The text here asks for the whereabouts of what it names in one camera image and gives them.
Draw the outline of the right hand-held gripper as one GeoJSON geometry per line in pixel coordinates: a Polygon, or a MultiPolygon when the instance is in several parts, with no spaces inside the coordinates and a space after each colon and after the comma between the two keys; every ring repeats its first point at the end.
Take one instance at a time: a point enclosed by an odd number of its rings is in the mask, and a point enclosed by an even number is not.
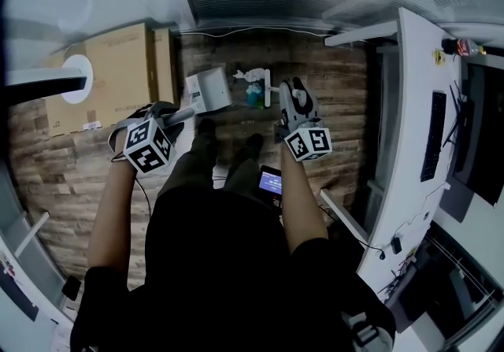
{"type": "Polygon", "coordinates": [[[296,161],[311,161],[332,152],[328,128],[320,117],[318,106],[311,92],[299,77],[293,78],[293,102],[291,86],[283,80],[279,85],[281,118],[274,127],[274,141],[284,143],[296,161]],[[313,106],[309,113],[298,113],[292,106],[313,106]]]}

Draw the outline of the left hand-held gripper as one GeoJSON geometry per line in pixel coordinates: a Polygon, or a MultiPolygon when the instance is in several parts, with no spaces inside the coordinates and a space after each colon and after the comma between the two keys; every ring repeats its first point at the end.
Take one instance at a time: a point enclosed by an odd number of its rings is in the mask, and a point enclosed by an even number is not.
{"type": "Polygon", "coordinates": [[[112,161],[128,161],[147,174],[168,166],[183,131],[185,112],[170,102],[154,102],[119,121],[108,138],[112,161]]]}

